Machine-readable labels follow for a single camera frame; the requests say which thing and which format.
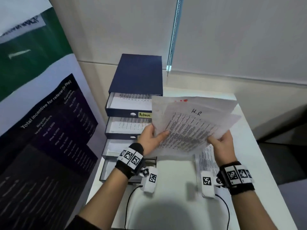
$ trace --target yellow label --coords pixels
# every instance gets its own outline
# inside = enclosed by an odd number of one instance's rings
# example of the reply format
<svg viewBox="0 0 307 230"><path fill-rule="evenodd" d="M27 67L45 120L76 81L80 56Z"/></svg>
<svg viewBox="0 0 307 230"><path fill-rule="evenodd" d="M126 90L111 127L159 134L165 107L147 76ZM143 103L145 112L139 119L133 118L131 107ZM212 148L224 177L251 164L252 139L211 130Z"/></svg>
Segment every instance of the yellow label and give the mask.
<svg viewBox="0 0 307 230"><path fill-rule="evenodd" d="M151 118L151 113L139 112L138 117L139 118Z"/></svg>

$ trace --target poster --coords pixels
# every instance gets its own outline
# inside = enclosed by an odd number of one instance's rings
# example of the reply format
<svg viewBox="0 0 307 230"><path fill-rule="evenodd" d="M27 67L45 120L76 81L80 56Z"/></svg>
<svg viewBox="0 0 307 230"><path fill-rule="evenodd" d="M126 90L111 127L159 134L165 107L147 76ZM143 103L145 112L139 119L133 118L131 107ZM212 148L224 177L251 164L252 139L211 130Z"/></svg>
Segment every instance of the poster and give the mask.
<svg viewBox="0 0 307 230"><path fill-rule="evenodd" d="M2 34L0 229L63 229L91 187L104 131L53 8Z"/></svg>

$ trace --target white desk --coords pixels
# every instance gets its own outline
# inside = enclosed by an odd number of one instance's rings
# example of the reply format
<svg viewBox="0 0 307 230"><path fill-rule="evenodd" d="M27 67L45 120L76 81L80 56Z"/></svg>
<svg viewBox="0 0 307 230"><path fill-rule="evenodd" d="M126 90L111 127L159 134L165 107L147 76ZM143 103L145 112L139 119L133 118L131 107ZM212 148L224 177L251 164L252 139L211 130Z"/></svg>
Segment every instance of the white desk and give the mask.
<svg viewBox="0 0 307 230"><path fill-rule="evenodd" d="M236 99L233 94L167 87L164 88L163 95ZM239 105L236 106L233 113L242 116L239 122L231 128L236 156L248 167L255 179L255 190L263 206L279 230L297 229ZM102 158L88 201L102 185L99 177L103 163ZM226 229L228 213L225 204L220 200L208 200L197 195L196 171L193 161L158 158L157 168L159 177L155 193L148 195L137 189L130 199L127 217L129 229ZM130 185L126 189L114 219L113 228L124 228L126 204L134 187ZM239 229L228 194L221 195L228 198L225 201L230 208L229 229Z"/></svg>

